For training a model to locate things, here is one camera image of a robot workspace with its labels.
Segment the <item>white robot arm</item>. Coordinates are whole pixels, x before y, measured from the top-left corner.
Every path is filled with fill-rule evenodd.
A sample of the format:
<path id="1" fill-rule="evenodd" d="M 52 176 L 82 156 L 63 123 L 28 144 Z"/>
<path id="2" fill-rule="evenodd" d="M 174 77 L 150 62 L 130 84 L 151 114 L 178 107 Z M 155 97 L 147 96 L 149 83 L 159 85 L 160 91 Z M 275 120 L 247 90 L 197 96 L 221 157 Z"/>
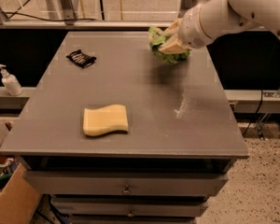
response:
<path id="1" fill-rule="evenodd" d="M 209 0 L 189 9 L 164 31 L 168 40 L 159 51 L 183 53 L 260 26 L 280 40 L 280 0 Z"/>

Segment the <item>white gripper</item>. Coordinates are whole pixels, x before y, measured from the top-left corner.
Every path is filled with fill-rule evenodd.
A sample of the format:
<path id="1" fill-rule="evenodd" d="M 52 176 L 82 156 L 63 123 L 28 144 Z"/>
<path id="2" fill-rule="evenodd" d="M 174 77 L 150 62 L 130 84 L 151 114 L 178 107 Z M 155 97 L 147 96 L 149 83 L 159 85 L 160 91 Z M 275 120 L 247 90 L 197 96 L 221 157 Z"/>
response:
<path id="1" fill-rule="evenodd" d="M 199 4 L 177 18 L 157 39 L 158 51 L 181 54 L 212 44 L 222 36 L 222 5 Z"/>

